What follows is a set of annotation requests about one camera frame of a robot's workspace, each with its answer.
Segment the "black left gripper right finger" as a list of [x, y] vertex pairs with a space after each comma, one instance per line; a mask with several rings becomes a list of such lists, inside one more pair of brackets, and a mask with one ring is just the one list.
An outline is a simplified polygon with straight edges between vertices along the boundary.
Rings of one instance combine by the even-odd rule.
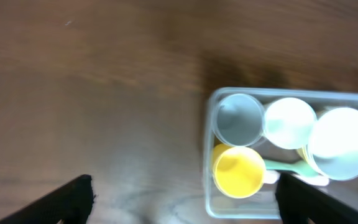
[[290, 175], [281, 174], [275, 198], [283, 224], [358, 224], [358, 211]]

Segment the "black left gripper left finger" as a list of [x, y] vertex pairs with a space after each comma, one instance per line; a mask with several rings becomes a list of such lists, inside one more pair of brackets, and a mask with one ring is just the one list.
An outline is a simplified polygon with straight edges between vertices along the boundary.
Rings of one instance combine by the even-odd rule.
[[92, 176], [83, 174], [0, 219], [0, 224], [85, 224], [93, 211], [94, 199]]

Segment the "mint green plastic spoon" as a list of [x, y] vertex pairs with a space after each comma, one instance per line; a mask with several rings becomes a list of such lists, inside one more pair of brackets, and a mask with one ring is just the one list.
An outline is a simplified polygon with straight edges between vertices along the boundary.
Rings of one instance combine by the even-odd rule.
[[289, 164], [264, 159], [264, 163], [267, 170], [291, 171], [302, 177], [316, 177], [319, 175], [318, 172], [303, 160]]

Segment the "white plastic fork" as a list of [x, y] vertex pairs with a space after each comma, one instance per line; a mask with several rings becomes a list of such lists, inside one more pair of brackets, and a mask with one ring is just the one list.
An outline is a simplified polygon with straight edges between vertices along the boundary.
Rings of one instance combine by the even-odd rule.
[[[320, 187], [325, 187], [330, 183], [330, 179], [322, 175], [317, 175], [315, 177], [304, 177], [298, 174], [294, 174], [293, 176], [306, 182], [307, 184], [320, 186]], [[279, 178], [280, 178], [279, 172], [275, 170], [266, 170], [264, 175], [264, 183], [274, 184], [278, 181]]]

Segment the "yellow plastic bowl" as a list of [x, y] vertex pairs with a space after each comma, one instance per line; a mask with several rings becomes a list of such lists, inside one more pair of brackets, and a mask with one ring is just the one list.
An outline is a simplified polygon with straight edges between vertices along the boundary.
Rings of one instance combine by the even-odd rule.
[[305, 152], [305, 148], [304, 147], [301, 147], [299, 149], [296, 150], [298, 155], [306, 162], [308, 162], [308, 159], [307, 159], [307, 155], [306, 155], [306, 152]]

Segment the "yellow plastic cup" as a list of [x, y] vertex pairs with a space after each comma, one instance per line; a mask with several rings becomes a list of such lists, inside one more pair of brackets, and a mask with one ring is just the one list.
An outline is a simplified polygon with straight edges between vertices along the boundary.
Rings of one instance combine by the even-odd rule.
[[262, 156], [249, 147], [218, 144], [212, 151], [211, 171], [222, 194], [247, 198], [262, 188], [266, 166]]

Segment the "white plastic bowl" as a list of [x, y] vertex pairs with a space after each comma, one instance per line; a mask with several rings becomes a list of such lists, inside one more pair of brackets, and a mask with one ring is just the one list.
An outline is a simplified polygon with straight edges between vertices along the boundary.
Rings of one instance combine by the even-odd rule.
[[358, 110], [332, 107], [317, 112], [317, 122], [302, 153], [318, 173], [332, 180], [358, 177]]

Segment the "white plastic cup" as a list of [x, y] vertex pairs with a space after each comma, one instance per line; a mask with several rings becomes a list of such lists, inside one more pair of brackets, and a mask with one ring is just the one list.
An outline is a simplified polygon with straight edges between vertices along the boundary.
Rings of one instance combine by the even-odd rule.
[[305, 146], [316, 122], [314, 109], [299, 98], [284, 97], [264, 104], [263, 136], [279, 148]]

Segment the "clear plastic container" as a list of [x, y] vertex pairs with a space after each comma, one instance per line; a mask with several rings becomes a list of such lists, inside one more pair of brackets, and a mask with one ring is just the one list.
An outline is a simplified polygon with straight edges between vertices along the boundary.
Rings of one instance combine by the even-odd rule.
[[[316, 115], [317, 112], [332, 107], [350, 107], [358, 110], [358, 94], [331, 91], [226, 87], [216, 90], [211, 95], [208, 102], [204, 129], [203, 182], [207, 212], [215, 218], [278, 219], [280, 215], [275, 199], [275, 189], [278, 181], [274, 184], [264, 183], [258, 192], [247, 198], [230, 198], [222, 194], [214, 183], [211, 171], [212, 151], [215, 146], [224, 143], [216, 137], [213, 131], [213, 107], [219, 100], [236, 93], [253, 96], [260, 101], [263, 107], [264, 104], [279, 98], [299, 98], [307, 102], [314, 109]], [[296, 151], [297, 149], [286, 150], [273, 145], [263, 136], [263, 131], [262, 137], [256, 143], [245, 147], [258, 152], [263, 160], [267, 159], [289, 164], [302, 160]], [[312, 186], [358, 210], [358, 177], [347, 181], [330, 179], [329, 185], [325, 187]]]

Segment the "grey plastic cup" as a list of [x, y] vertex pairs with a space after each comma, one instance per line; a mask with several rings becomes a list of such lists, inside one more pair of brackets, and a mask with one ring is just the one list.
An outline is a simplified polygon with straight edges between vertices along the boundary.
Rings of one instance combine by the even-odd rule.
[[230, 146], [250, 146], [262, 137], [264, 107], [253, 96], [236, 93], [213, 107], [212, 124], [216, 137]]

